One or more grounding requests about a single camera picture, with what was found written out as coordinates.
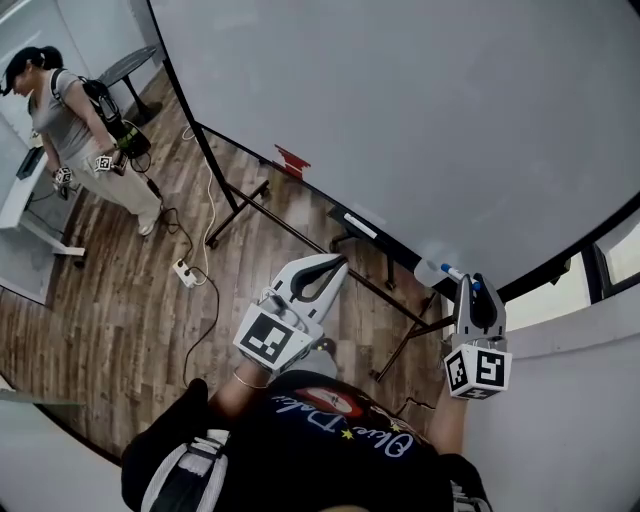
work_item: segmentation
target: white desk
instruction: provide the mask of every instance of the white desk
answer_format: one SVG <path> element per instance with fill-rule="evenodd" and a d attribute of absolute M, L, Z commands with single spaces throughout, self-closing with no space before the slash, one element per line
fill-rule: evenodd
<path fill-rule="evenodd" d="M 24 180 L 20 180 L 16 177 L 7 200 L 2 206 L 2 210 L 0 210 L 0 229 L 15 229 L 18 226 L 23 226 L 38 238 L 49 244 L 53 248 L 54 254 L 83 257 L 86 252 L 85 249 L 80 247 L 67 247 L 24 215 L 29 197 L 35 188 L 36 183 L 38 183 L 40 176 L 47 167 L 47 160 L 47 155 L 44 154 L 33 170 L 33 174 L 31 174 L 31 176 Z"/>

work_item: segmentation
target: shoe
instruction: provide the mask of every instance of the shoe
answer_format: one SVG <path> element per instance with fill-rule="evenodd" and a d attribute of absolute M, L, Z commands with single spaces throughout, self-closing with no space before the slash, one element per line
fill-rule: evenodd
<path fill-rule="evenodd" d="M 162 206 L 160 206 L 160 208 L 158 209 L 158 215 L 156 215 L 155 219 L 153 219 L 148 224 L 145 224 L 144 226 L 138 227 L 138 234 L 141 236 L 150 235 L 153 232 L 153 229 L 156 227 L 156 222 L 158 221 L 158 218 L 160 217 L 161 213 L 162 213 Z"/>
<path fill-rule="evenodd" d="M 138 234 L 141 236 L 148 236 L 153 232 L 153 229 L 156 227 L 156 220 L 153 220 L 150 224 L 147 224 L 145 226 L 139 226 L 138 227 Z"/>

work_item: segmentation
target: backpack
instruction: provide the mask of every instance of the backpack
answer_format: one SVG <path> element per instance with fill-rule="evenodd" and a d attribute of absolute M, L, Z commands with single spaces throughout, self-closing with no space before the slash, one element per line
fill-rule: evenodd
<path fill-rule="evenodd" d="M 59 68 L 51 75 L 51 94 L 56 101 L 65 106 L 62 95 L 58 91 L 58 77 L 63 71 L 64 68 Z M 83 76 L 78 78 L 107 131 L 116 139 L 118 148 L 132 160 L 147 153 L 151 148 L 151 142 L 136 126 L 122 119 L 120 109 L 111 97 L 108 87 L 100 80 L 88 79 Z"/>

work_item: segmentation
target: woman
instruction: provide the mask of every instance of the woman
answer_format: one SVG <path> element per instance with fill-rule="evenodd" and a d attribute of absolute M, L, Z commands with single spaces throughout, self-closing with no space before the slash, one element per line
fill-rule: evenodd
<path fill-rule="evenodd" d="M 158 220 L 161 201 L 129 168 L 124 176 L 94 172 L 96 158 L 114 152 L 113 139 L 77 76 L 62 71 L 56 83 L 62 102 L 53 96 L 51 77 L 62 65 L 62 55 L 51 46 L 19 51 L 7 66 L 3 95 L 13 90 L 14 94 L 29 96 L 33 129 L 42 136 L 52 173 L 68 167 L 82 186 L 137 215 L 138 233 L 147 236 Z"/>
<path fill-rule="evenodd" d="M 205 382 L 192 381 L 125 450 L 125 503 L 143 512 L 201 510 L 201 500 L 215 502 L 205 487 L 217 478 L 216 512 L 489 512 L 478 472 L 460 455 L 467 402 L 445 384 L 426 440 L 336 380 L 333 353 L 335 344 L 321 340 L 270 384 L 247 359 L 209 401 Z M 208 458 L 194 445 L 173 469 L 166 464 L 182 443 L 216 435 L 208 429 L 230 431 L 222 482 L 210 476 L 213 462 L 194 460 Z"/>

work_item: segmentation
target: wrist bracelet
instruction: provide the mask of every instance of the wrist bracelet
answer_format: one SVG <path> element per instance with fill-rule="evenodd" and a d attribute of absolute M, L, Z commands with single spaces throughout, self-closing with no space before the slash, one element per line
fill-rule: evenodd
<path fill-rule="evenodd" d="M 243 381 L 240 377 L 238 377 L 238 373 L 237 372 L 238 372 L 237 368 L 235 370 L 233 370 L 233 376 L 236 379 L 238 379 L 238 382 L 240 382 L 241 384 L 244 384 L 248 388 L 251 388 L 251 389 L 267 389 L 267 386 L 254 386 L 252 384 L 249 384 L 248 382 Z"/>

